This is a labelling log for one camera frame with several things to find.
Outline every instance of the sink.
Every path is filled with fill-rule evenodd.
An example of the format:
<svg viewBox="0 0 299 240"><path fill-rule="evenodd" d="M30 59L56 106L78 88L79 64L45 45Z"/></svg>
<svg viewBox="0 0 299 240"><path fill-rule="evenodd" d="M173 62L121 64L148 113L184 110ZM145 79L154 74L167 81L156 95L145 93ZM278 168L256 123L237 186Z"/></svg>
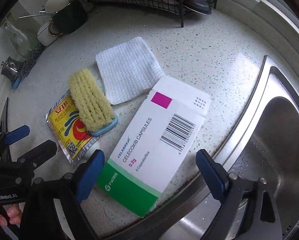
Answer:
<svg viewBox="0 0 299 240"><path fill-rule="evenodd" d="M299 226L299 94L269 56L240 120L213 159L243 179L267 180L282 238L291 238ZM242 200L227 240L235 238L246 205ZM219 207L198 174L161 208L107 239L198 240Z"/></svg>

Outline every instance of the folded white towel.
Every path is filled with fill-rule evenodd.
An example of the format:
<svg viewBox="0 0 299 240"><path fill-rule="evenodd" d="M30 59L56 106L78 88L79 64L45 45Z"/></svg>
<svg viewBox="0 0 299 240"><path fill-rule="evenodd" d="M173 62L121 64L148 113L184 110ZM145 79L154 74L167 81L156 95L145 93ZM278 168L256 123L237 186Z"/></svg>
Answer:
<svg viewBox="0 0 299 240"><path fill-rule="evenodd" d="M112 105L149 91L164 76L141 37L97 54L96 62L104 82L105 96Z"/></svg>

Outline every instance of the blue handle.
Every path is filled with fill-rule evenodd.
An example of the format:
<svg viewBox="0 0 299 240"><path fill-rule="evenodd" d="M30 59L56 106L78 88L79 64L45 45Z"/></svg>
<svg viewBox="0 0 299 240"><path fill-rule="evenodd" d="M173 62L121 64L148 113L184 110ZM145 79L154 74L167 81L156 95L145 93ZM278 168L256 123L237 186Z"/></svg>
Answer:
<svg viewBox="0 0 299 240"><path fill-rule="evenodd" d="M211 191L213 198L223 203L229 184L227 172L221 164L214 162L205 150L199 150L196 153L196 165Z"/></svg>
<svg viewBox="0 0 299 240"><path fill-rule="evenodd" d="M23 139L27 135L29 135L30 129L27 125L23 125L14 131L11 131L6 134L4 138L4 143L8 145L12 145L13 143L16 143L17 141Z"/></svg>
<svg viewBox="0 0 299 240"><path fill-rule="evenodd" d="M103 169L105 163L105 156L102 151L99 151L96 157L90 163L90 166L81 176L78 184L75 198L78 203L81 203L83 200L87 199L91 190L96 184L98 176Z"/></svg>

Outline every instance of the green stripe on box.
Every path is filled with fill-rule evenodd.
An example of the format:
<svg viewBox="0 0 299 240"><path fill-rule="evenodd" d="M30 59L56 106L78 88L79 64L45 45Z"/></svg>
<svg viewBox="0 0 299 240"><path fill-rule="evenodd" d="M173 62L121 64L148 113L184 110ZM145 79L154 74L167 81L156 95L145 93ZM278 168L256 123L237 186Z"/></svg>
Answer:
<svg viewBox="0 0 299 240"><path fill-rule="evenodd" d="M132 181L136 185L140 186L142 189L146 190L147 192L149 192L150 194L152 194L152 195L154 195L156 197L160 197L161 193L158 190L153 189L149 185L147 185L144 182L142 182L141 180L137 179L136 177L134 177L133 175L131 175L130 173L128 173L125 169L123 169L121 166L119 166L113 160L108 159L107 163L109 165L111 165L119 173L121 173L123 176L125 176L126 178L128 178L130 181Z"/></svg>
<svg viewBox="0 0 299 240"><path fill-rule="evenodd" d="M123 173L127 173L128 176L131 176L128 172L114 163L116 167L119 167L119 170L116 169L116 167L111 165L112 163L114 162L108 161L104 165L97 184L117 202L135 214L144 217L155 204L158 196L153 195L137 185L134 181L131 181L121 173L121 171L123 171Z"/></svg>

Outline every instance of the scrub brush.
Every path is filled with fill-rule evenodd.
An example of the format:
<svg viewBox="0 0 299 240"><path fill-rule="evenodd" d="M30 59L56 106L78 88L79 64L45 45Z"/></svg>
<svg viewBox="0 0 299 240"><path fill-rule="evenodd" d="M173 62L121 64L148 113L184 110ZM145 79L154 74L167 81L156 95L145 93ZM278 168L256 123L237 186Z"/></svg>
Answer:
<svg viewBox="0 0 299 240"><path fill-rule="evenodd" d="M83 68L68 79L69 90L79 111L79 116L93 136L113 128L118 118L91 72Z"/></svg>

